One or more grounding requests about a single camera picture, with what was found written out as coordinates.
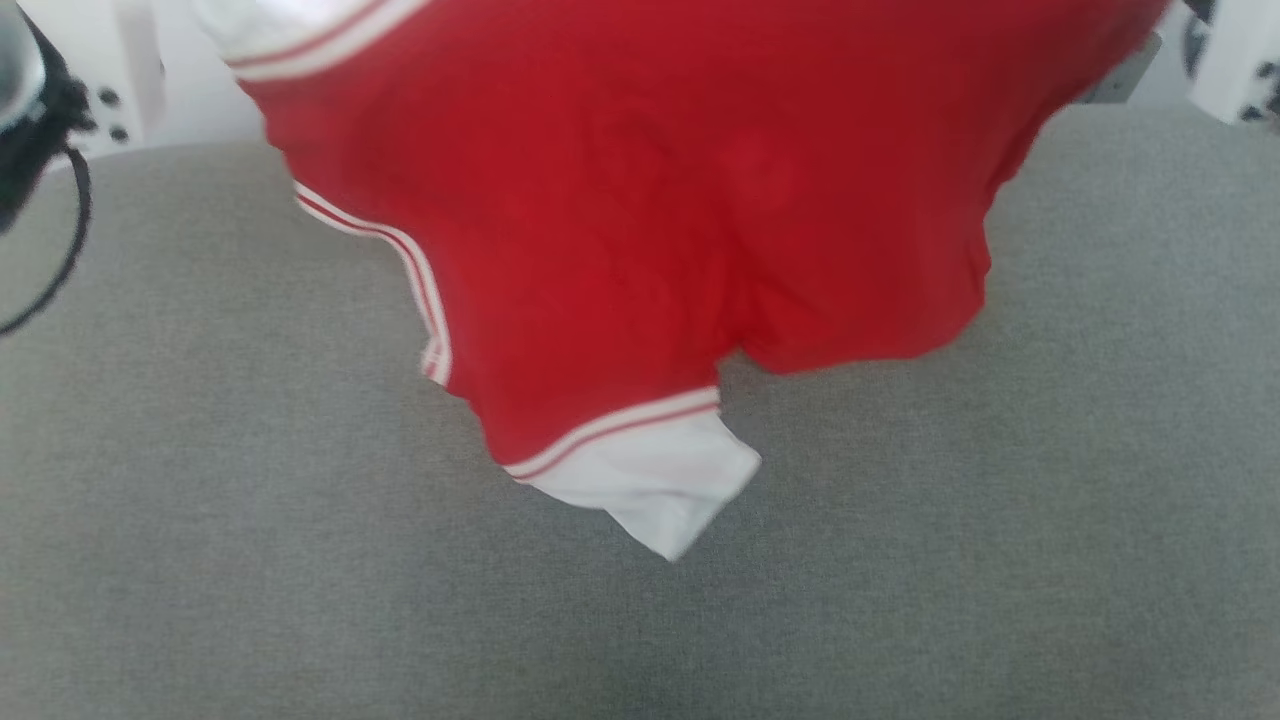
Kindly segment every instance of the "gray couch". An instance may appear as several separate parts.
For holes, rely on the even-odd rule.
[[[1280,717],[1280,138],[1078,108],[954,347],[724,368],[677,565],[508,480],[262,147],[96,167],[0,342],[0,719]],[[69,179],[0,238],[0,314]]]

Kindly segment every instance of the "gray fabric surface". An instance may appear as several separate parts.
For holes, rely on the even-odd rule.
[[[0,717],[1280,717],[1280,140],[1073,109],[916,363],[726,368],[671,566],[416,374],[399,261],[257,147],[96,167],[0,342]],[[47,277],[67,177],[0,238]]]

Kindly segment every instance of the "striped trim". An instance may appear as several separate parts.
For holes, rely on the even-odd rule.
[[[329,69],[357,55],[396,29],[431,0],[369,0],[332,27],[293,45],[225,58],[246,81],[296,78]]]
[[[582,446],[600,438],[621,432],[655,425],[700,415],[704,413],[719,411],[719,389],[714,387],[696,389],[659,400],[636,405],[626,410],[611,413],[603,418],[591,420],[562,437],[554,445],[538,454],[535,457],[516,465],[507,465],[504,469],[512,478],[521,483],[534,482],[539,475],[552,470]]]
[[[422,315],[422,322],[431,334],[431,341],[422,354],[422,374],[448,387],[453,372],[453,347],[449,342],[449,327],[444,320],[444,302],[440,300],[440,290],[435,284],[435,275],[431,273],[431,265],[428,263],[422,247],[406,232],[390,225],[361,220],[344,213],[301,183],[297,184],[297,193],[302,209],[326,225],[360,237],[380,237],[396,247],[404,261],[417,311]]]

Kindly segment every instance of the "white sleeve cuff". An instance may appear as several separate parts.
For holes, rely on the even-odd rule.
[[[675,562],[759,466],[760,456],[709,409],[593,439],[529,484],[562,502],[607,511]]]

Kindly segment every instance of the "red t-shirt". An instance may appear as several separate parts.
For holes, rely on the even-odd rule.
[[[206,15],[303,206],[397,246],[428,374],[536,478],[600,437],[714,409],[737,348],[792,373],[952,340],[983,304],[996,191],[1165,4],[224,0]]]

